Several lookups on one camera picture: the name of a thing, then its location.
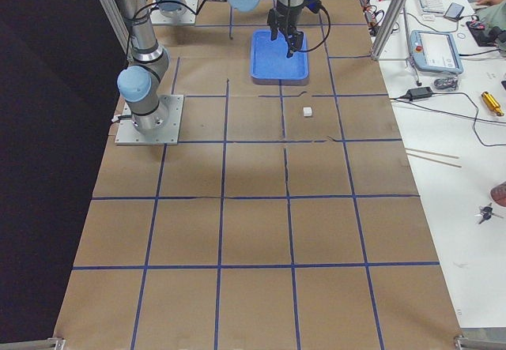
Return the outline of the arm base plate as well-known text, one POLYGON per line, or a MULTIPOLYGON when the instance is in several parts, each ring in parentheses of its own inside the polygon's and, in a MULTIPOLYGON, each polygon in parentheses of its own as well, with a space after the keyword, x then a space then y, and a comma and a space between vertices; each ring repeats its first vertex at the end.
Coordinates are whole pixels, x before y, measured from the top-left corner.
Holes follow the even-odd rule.
POLYGON ((177 0, 182 5, 174 2, 164 2, 157 6, 151 15, 153 26, 193 26, 195 25, 198 8, 198 0, 177 0))
POLYGON ((159 95, 159 106, 147 116, 133 115, 127 103, 118 124, 117 145, 177 145, 183 113, 183 95, 159 95))

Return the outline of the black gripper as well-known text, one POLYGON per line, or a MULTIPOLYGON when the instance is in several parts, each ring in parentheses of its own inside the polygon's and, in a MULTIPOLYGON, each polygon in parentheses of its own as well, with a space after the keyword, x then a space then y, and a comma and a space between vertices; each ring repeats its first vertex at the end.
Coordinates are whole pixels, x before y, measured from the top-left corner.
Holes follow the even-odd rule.
POLYGON ((303 5, 286 6, 277 4, 275 8, 270 9, 267 17, 267 24, 270 26, 270 40, 275 41, 278 32, 287 34, 285 40, 288 46, 287 58, 300 51, 304 44, 304 33, 297 30, 297 24, 303 5))

